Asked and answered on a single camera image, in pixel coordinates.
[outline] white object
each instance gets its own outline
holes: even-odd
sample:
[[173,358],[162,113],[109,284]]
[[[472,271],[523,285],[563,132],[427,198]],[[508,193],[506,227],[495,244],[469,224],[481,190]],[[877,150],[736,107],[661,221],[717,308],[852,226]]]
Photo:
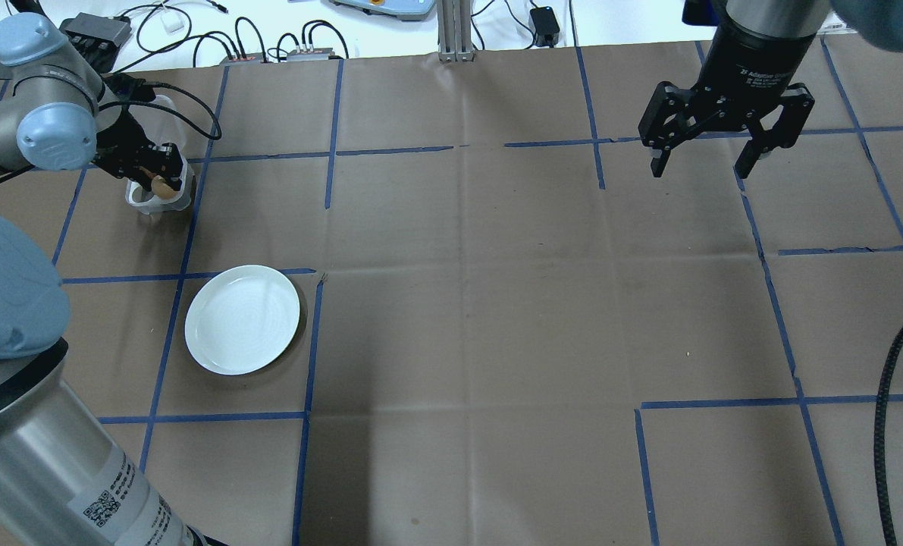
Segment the white object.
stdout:
[[277,359],[299,326],[299,294],[277,270],[241,265],[210,280],[185,318],[185,343],[204,369],[240,375]]
[[[174,101],[171,101],[171,98],[167,96],[155,96],[151,104],[174,110]],[[135,120],[145,129],[145,135],[151,142],[157,145],[171,142],[178,146],[178,149],[184,148],[187,138],[181,128],[181,120],[178,120],[174,115],[168,114],[166,111],[157,110],[157,108],[143,106],[133,106],[130,108],[130,111]],[[192,182],[194,177],[195,175],[189,168],[187,160],[182,158],[181,188],[173,197],[162,199],[154,193],[150,193],[150,191],[145,191],[142,184],[128,180],[124,200],[138,212],[146,215],[163,211],[181,211],[192,202]]]

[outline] qr code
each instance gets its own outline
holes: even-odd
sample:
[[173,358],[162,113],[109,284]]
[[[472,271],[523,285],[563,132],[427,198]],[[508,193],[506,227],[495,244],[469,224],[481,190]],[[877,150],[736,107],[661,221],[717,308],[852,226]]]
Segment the qr code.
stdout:
[[90,521],[101,528],[101,526],[107,524],[111,516],[118,512],[118,508],[121,508],[121,502],[115,500],[114,495],[108,493],[108,491],[104,491],[104,493],[101,493],[101,497],[97,497],[97,500],[84,510],[84,516],[87,516],[87,519],[90,519]]

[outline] white plate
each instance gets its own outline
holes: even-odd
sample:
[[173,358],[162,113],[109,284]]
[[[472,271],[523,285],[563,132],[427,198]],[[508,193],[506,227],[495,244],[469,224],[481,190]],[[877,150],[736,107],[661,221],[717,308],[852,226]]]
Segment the white plate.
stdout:
[[299,325],[299,294],[277,270],[241,265],[205,284],[188,309],[185,343],[204,369],[256,371],[275,360]]

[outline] power adapter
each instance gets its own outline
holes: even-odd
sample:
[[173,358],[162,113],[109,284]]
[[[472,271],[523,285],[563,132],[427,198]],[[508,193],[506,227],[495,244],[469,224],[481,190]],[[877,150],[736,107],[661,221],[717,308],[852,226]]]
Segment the power adapter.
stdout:
[[549,6],[528,10],[528,24],[535,32],[535,46],[554,48],[559,42],[559,21]]

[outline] black cable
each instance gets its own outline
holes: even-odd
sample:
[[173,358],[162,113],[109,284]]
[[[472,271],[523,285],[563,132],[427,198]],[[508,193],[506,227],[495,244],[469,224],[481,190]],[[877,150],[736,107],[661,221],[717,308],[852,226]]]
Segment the black cable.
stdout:
[[[296,35],[292,34],[292,32],[285,32],[281,37],[279,37],[277,42],[275,42],[275,49],[277,49],[277,62],[279,62],[278,53],[282,49],[282,41],[284,41],[286,38],[292,38],[294,44],[296,44],[296,49],[299,49],[299,40],[296,38]],[[286,52],[286,58],[289,58],[289,52]]]
[[282,62],[282,61],[288,59],[290,53],[292,53],[292,52],[288,52],[288,51],[286,51],[286,49],[282,49],[282,48],[268,48],[268,49],[266,49],[266,52],[268,53],[268,55],[271,56],[271,58],[274,58],[276,62]]
[[180,46],[181,44],[184,44],[185,42],[188,42],[190,40],[198,40],[198,38],[202,38],[202,36],[204,36],[204,35],[205,34],[193,34],[192,36],[189,36],[188,38],[183,38],[181,40],[178,40],[177,42],[171,42],[171,44],[165,45],[164,48],[162,48],[162,49],[156,49],[154,52],[150,52],[148,55],[145,55],[136,61],[130,62],[130,63],[122,66],[121,68],[118,68],[117,70],[115,70],[114,73],[119,74],[121,72],[125,72],[125,70],[128,70],[135,66],[138,66],[140,63],[145,62],[147,59],[153,58],[153,56],[160,55],[161,53],[164,53],[164,52],[169,52],[172,49],[174,49],[175,46]]
[[204,130],[202,130],[201,127],[195,125],[194,121],[189,120],[189,118],[185,118],[185,115],[178,113],[178,111],[171,110],[171,108],[168,108],[167,106],[145,102],[143,100],[115,100],[101,104],[101,107],[98,108],[98,111],[108,110],[108,108],[114,108],[115,106],[142,106],[145,108],[155,108],[155,110],[166,111],[167,113],[174,115],[176,118],[178,118],[178,120],[184,121],[185,124],[188,124],[188,127],[195,129],[195,132],[197,132],[199,135],[204,136],[205,138],[208,138],[209,140],[218,140],[222,138],[222,127],[219,127],[218,119],[215,117],[215,113],[212,113],[212,129],[218,129],[218,132],[216,132],[216,134],[208,134]]
[[889,506],[889,487],[886,484],[886,406],[889,404],[889,387],[895,362],[903,345],[903,325],[892,340],[886,365],[879,378],[879,393],[876,395],[875,426],[873,428],[873,459],[876,481],[876,499],[879,501],[879,518],[882,520],[882,535],[886,546],[895,546],[895,529],[892,526],[892,511]]
[[472,14],[472,17],[475,17],[475,15],[483,14],[485,12],[485,10],[487,10],[490,6],[492,6],[493,3],[495,3],[495,0],[489,0],[488,3],[485,4],[485,7],[478,11],[475,11],[475,13]]
[[199,36],[199,40],[198,42],[195,42],[195,49],[192,52],[192,68],[198,68],[199,46],[202,45],[202,41],[205,40],[205,38],[212,38],[212,40],[219,42],[219,44],[222,44],[222,48],[225,49],[225,58],[232,60],[232,49],[229,49],[229,46],[225,45],[225,42],[223,42],[220,38],[213,36],[216,33],[219,33],[219,31],[213,30],[211,32],[205,32],[205,34]]
[[239,36],[239,24],[243,21],[246,21],[249,25],[251,25],[252,30],[256,31],[256,37],[259,38],[260,52],[263,55],[263,62],[266,62],[266,44],[265,42],[263,42],[263,35],[261,34],[261,32],[259,32],[259,27],[257,27],[249,17],[236,18],[236,43],[239,44],[239,51],[243,53],[243,58],[246,58],[246,48],[243,47],[243,39]]
[[329,22],[319,21],[317,22],[317,24],[312,25],[312,27],[309,28],[309,44],[311,46],[313,45],[313,31],[315,31],[319,27],[327,27],[330,30],[333,30],[334,34],[337,35],[337,38],[340,38],[340,44],[343,44],[343,55],[345,56],[345,58],[350,58],[350,49],[348,49],[346,46],[346,40],[343,40],[343,34],[340,34],[340,31],[337,30],[334,25],[329,24]]
[[15,177],[21,176],[21,174],[23,174],[23,173],[28,173],[28,172],[30,172],[30,171],[32,171],[32,170],[33,170],[33,166],[32,166],[32,165],[28,165],[28,166],[25,166],[25,167],[21,167],[21,168],[15,170],[14,172],[7,173],[7,174],[5,174],[5,175],[3,175],[3,176],[0,177],[0,184],[3,184],[4,182],[7,182],[7,180],[14,179]]
[[579,33],[575,28],[575,11],[572,10],[572,0],[569,0],[569,21],[572,22],[572,44],[579,47]]
[[478,41],[481,42],[481,50],[485,50],[485,38],[482,38],[481,31],[478,30],[478,25],[475,24],[475,20],[472,18],[472,28],[475,29],[475,35],[478,36]]
[[[191,17],[191,15],[188,15],[188,11],[181,10],[180,8],[175,8],[174,6],[168,6],[165,3],[140,4],[138,6],[128,8],[127,10],[122,11],[121,17],[124,17],[124,15],[132,13],[132,11],[143,10],[146,8],[149,9],[149,13],[145,14],[145,18],[143,18],[142,22],[140,22],[140,24],[138,25],[138,30],[135,31],[135,42],[136,42],[136,44],[138,44],[139,48],[142,49],[143,52],[151,53],[151,52],[157,51],[157,49],[148,49],[142,44],[142,30],[143,30],[143,28],[145,28],[145,25],[147,24],[147,22],[149,22],[151,20],[151,17],[154,17],[154,14],[158,13],[158,11],[160,11],[162,9],[178,11],[178,13],[181,13],[182,15],[184,15],[185,20],[187,20],[187,22],[188,22],[187,28],[185,28],[185,38],[188,38],[192,35],[192,28],[193,28],[192,27],[192,17]],[[164,49],[164,51],[169,52],[174,48],[177,48],[177,45],[173,46],[173,48],[171,48],[171,49]]]
[[528,34],[531,34],[531,44],[528,44],[524,48],[524,49],[531,49],[531,47],[535,45],[535,32],[531,31],[531,28],[528,28],[526,26],[526,24],[524,24],[524,22],[521,22],[520,20],[518,20],[517,17],[515,17],[514,11],[511,11],[511,4],[509,3],[509,0],[506,0],[506,6],[509,7],[509,14],[511,15],[511,17],[513,17],[513,20],[515,20],[515,22],[517,22],[517,24],[521,28],[526,29],[526,31],[528,31]]

